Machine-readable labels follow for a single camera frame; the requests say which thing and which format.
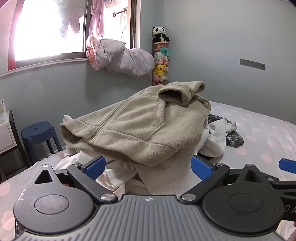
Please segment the beige fleece zip hoodie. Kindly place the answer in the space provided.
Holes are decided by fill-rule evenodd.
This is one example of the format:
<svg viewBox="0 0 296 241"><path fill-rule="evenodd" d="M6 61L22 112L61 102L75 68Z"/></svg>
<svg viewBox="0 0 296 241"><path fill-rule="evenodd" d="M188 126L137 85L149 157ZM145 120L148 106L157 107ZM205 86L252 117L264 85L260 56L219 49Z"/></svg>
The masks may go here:
<svg viewBox="0 0 296 241"><path fill-rule="evenodd" d="M206 140L210 102L203 81L145 88L129 98L60 125L64 143L118 161L156 166Z"/></svg>

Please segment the polka dot bed sheet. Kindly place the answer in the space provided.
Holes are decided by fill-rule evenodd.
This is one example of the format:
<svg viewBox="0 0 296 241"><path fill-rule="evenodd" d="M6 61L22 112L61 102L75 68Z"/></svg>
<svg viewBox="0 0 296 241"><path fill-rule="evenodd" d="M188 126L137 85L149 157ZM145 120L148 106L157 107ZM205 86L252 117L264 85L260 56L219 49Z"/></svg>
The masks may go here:
<svg viewBox="0 0 296 241"><path fill-rule="evenodd" d="M211 114L235 122L244 140L239 148L227 147L220 162L231 168L253 163L260 171L282 181L295 180L295 174L278 166L282 158L295 160L294 124L227 104L211 102L211 107ZM1 240L15 237L13 206L27 183L44 164L56 167L63 156L63 152L50 155L1 184Z"/></svg>

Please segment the dark floral garment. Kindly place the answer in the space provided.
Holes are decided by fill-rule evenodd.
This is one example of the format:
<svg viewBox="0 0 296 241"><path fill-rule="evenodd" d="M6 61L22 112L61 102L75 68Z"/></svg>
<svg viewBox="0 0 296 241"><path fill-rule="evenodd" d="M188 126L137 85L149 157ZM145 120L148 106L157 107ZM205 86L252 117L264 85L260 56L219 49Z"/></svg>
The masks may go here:
<svg viewBox="0 0 296 241"><path fill-rule="evenodd" d="M221 120L221 119L224 119L226 121L227 124L233 124L232 121L226 119L226 118L223 118L221 116L218 116L218 115L213 115L213 114L209 114L208 115L208 122L209 123L212 123L214 121L218 121L218 120ZM233 148L238 148L238 147L241 147L243 144L244 144L244 140L243 140L243 137L241 137L241 135L239 135L235 130L232 130L232 131L227 131L227 136L226 136L226 145L229 146L229 147L233 147Z"/></svg>

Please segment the white printed sweatshirt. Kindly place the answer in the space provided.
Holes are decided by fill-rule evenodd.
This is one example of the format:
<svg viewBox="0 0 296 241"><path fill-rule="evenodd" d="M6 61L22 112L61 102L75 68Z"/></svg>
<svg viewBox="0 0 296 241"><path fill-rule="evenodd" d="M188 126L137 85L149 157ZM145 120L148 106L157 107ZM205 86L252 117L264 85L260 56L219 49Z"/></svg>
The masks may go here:
<svg viewBox="0 0 296 241"><path fill-rule="evenodd" d="M123 162L104 156L107 165L96 182L113 192L124 186L127 193L181 196L200 181L191 169L192 156L199 152L209 157L221 156L226 148L227 131L236 128L235 123L230 125L225 120L209 123L207 117L204 124L204 134L207 135L207 138L201 145L180 149L156 166ZM57 168L62 169L73 163L85 164L97 156L103 155L93 151L80 151L66 145L66 154Z"/></svg>

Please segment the blue plastic stool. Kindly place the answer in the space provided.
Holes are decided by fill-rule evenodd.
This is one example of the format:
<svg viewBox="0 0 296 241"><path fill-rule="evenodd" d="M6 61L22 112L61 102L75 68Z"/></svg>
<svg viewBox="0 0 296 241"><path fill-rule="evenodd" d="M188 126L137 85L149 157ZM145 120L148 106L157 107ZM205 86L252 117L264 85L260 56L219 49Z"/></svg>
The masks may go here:
<svg viewBox="0 0 296 241"><path fill-rule="evenodd" d="M57 150L59 152L62 151L62 147L54 127L51 126L51 124L46 120L43 120L38 123L34 123L22 129L21 137L22 137L23 145L27 153L27 156L32 163L37 162L37 156L34 150L34 145L38 145L43 142L46 142L50 153L54 154L54 150L50 142L51 138L53 139L57 147Z"/></svg>

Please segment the white bedside cabinet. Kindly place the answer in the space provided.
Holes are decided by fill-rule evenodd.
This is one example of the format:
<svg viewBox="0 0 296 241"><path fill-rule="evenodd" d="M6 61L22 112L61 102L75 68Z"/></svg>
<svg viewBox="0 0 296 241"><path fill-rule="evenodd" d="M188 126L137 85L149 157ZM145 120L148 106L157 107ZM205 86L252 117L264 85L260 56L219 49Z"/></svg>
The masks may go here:
<svg viewBox="0 0 296 241"><path fill-rule="evenodd" d="M31 166L16 128L13 112L1 114L1 182Z"/></svg>

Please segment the tube of plush toys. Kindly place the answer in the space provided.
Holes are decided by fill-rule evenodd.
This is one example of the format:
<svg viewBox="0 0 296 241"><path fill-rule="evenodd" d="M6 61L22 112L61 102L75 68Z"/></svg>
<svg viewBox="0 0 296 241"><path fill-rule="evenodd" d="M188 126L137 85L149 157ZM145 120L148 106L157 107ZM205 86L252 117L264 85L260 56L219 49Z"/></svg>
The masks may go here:
<svg viewBox="0 0 296 241"><path fill-rule="evenodd" d="M153 44L154 68L152 71L153 85L166 85L169 82L169 42Z"/></svg>

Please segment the panda plush toy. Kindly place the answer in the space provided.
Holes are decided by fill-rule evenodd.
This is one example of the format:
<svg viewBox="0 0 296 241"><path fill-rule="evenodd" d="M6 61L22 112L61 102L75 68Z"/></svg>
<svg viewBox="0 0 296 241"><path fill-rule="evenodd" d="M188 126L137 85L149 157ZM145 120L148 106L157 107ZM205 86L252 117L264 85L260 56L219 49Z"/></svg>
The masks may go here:
<svg viewBox="0 0 296 241"><path fill-rule="evenodd" d="M166 30L162 26L157 26L152 28L152 41L157 42L169 42L170 38L166 35Z"/></svg>

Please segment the pink curtain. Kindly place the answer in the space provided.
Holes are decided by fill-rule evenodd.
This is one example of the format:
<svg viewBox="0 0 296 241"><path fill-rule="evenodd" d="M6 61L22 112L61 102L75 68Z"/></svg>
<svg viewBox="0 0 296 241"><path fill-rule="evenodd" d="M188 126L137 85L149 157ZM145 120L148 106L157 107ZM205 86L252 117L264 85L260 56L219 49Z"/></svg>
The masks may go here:
<svg viewBox="0 0 296 241"><path fill-rule="evenodd" d="M91 2L91 19L89 24L89 35L100 39L104 33L103 23L104 0L93 0Z"/></svg>

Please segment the grey wall socket strip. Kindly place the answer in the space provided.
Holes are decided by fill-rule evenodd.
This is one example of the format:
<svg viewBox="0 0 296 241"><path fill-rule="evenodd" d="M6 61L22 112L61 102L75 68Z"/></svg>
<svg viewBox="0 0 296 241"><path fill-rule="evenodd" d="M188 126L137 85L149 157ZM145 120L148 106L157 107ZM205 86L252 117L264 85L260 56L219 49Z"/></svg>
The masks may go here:
<svg viewBox="0 0 296 241"><path fill-rule="evenodd" d="M243 58L240 58L240 65L260 69L260 70L263 70L263 71L265 70L265 64L255 62L255 61L251 61L251 60L247 60L247 59L243 59Z"/></svg>

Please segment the window with frame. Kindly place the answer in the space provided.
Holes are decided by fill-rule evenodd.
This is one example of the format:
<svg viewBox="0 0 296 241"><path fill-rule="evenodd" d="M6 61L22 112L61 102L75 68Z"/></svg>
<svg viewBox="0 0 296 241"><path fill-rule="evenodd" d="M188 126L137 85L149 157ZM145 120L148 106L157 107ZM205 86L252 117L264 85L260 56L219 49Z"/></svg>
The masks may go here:
<svg viewBox="0 0 296 241"><path fill-rule="evenodd" d="M92 1L1 1L1 74L84 58ZM140 1L104 1L101 38L136 48Z"/></svg>

